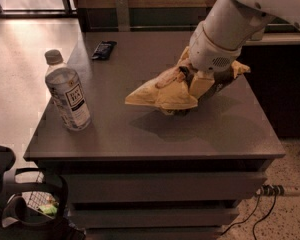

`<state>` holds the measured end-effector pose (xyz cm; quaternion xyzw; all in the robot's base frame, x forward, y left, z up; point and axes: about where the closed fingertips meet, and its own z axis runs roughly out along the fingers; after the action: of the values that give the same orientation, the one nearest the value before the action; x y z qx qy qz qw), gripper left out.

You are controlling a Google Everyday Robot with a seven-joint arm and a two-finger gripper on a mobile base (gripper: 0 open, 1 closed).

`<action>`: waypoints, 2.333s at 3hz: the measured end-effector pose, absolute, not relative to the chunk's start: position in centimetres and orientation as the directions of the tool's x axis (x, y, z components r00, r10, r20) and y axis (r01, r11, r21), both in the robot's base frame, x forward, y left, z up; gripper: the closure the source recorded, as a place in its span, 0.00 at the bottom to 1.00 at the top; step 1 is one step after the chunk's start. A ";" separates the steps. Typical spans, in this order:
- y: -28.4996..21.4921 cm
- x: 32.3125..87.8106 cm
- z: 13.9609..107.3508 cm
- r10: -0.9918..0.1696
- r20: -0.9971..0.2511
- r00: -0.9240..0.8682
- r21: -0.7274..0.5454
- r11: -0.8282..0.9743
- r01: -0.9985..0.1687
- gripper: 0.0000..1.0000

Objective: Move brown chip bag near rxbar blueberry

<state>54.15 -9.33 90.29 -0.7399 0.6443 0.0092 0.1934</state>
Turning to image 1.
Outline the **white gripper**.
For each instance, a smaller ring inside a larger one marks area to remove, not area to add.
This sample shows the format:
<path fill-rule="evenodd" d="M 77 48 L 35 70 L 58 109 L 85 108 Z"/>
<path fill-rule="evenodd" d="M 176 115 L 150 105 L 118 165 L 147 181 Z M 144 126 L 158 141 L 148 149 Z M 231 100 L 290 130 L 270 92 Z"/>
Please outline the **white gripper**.
<path fill-rule="evenodd" d="M 189 41 L 189 59 L 194 68 L 201 70 L 194 74 L 189 94 L 199 99 L 215 83 L 214 74 L 205 71 L 222 72 L 240 55 L 241 49 L 229 50 L 214 44 L 204 30 L 201 21 Z"/>

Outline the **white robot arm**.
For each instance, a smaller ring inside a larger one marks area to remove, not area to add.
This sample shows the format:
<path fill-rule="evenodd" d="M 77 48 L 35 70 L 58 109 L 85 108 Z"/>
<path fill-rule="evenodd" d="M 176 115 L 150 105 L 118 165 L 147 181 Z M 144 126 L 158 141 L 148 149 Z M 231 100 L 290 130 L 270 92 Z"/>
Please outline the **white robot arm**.
<path fill-rule="evenodd" d="M 300 0 L 217 0 L 189 42 L 189 60 L 197 70 L 189 93 L 204 95 L 218 72 L 231 69 L 235 77 L 248 72 L 237 61 L 242 46 L 276 17 L 300 31 Z"/>

